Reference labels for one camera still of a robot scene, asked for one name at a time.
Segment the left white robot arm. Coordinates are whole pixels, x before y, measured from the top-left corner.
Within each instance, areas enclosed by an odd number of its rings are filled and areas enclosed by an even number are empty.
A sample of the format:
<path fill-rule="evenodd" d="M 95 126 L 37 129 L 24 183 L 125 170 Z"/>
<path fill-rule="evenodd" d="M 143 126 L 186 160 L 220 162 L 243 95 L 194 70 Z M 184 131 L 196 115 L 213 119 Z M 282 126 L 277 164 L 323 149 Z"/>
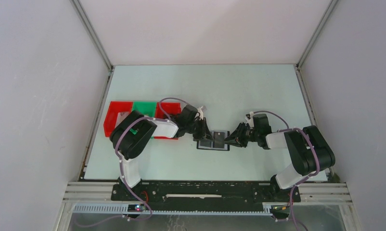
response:
<path fill-rule="evenodd" d="M 186 105 L 178 114 L 164 112 L 166 118 L 155 118 L 138 110 L 126 116 L 110 135 L 115 154 L 119 159 L 120 180 L 125 184 L 122 193 L 129 200 L 140 197 L 141 181 L 138 156 L 151 137 L 179 138 L 186 133 L 194 141 L 214 140 L 202 110 Z"/>

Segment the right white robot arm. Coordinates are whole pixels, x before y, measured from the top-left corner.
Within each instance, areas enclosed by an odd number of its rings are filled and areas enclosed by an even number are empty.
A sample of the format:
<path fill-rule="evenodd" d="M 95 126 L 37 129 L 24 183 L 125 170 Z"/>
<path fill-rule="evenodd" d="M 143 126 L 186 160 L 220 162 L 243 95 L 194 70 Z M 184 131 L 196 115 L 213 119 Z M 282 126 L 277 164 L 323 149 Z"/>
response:
<path fill-rule="evenodd" d="M 269 111 L 255 111 L 246 115 L 234 132 L 224 139 L 230 146 L 245 148 L 255 142 L 264 150 L 287 149 L 291 163 L 282 172 L 271 177 L 269 195 L 274 201 L 281 201 L 288 195 L 288 189 L 298 186 L 335 164 L 335 155 L 315 125 L 304 128 L 290 128 L 272 131 Z"/>

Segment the black leather card holder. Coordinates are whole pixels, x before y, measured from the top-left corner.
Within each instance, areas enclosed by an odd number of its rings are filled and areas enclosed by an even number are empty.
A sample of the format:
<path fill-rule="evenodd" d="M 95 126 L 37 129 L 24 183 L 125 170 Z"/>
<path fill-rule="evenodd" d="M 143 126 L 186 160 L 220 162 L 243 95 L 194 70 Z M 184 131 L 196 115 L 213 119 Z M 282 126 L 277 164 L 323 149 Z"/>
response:
<path fill-rule="evenodd" d="M 198 150 L 210 150 L 210 151 L 229 151 L 230 146 L 224 143 L 225 138 L 230 135 L 227 130 L 212 130 L 211 131 L 213 141 L 200 140 L 197 141 L 196 148 Z"/>

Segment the black VIP card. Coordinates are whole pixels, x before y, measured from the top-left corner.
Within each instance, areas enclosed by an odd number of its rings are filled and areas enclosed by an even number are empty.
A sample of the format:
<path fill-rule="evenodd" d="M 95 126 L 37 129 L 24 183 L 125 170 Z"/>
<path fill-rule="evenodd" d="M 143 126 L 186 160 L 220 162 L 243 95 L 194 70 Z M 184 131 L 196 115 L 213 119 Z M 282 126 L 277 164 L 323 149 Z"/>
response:
<path fill-rule="evenodd" d="M 225 144 L 224 144 L 225 132 L 224 131 L 214 131 L 213 139 L 214 139 L 213 148 L 225 149 Z"/>

